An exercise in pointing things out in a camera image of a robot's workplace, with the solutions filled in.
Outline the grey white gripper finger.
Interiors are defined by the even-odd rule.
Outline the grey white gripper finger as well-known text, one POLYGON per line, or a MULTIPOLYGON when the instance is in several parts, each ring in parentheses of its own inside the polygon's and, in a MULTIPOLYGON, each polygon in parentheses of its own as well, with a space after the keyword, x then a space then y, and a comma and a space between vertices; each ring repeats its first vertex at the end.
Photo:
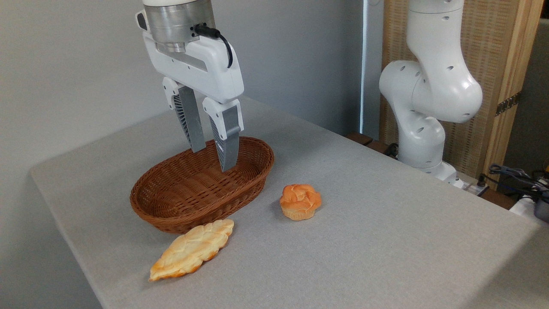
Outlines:
POLYGON ((202 105, 209 115, 221 170, 226 172, 238 159, 239 133, 244 129, 241 102, 236 99, 221 104, 207 97, 202 105))
POLYGON ((162 85, 167 103, 176 112, 192 151, 206 148, 194 90, 169 77, 163 78, 162 85))

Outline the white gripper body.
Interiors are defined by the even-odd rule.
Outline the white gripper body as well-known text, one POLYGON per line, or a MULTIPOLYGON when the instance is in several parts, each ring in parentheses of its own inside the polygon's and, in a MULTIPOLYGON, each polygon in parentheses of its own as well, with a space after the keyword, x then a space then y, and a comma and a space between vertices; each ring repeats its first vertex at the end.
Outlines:
POLYGON ((244 92, 237 57, 230 63, 221 39, 196 33, 198 24, 214 28, 211 10, 143 10, 136 22, 159 73, 220 103, 244 92))

